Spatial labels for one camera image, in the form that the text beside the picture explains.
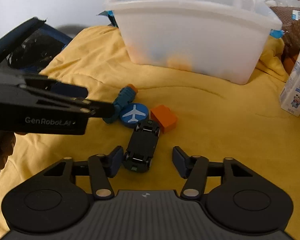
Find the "person left hand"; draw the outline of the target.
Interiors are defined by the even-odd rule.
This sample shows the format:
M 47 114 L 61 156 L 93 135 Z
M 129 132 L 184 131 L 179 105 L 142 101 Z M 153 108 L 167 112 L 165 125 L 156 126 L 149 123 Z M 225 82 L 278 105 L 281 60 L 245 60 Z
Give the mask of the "person left hand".
M 16 138 L 13 132 L 0 131 L 0 172 L 13 154 Z

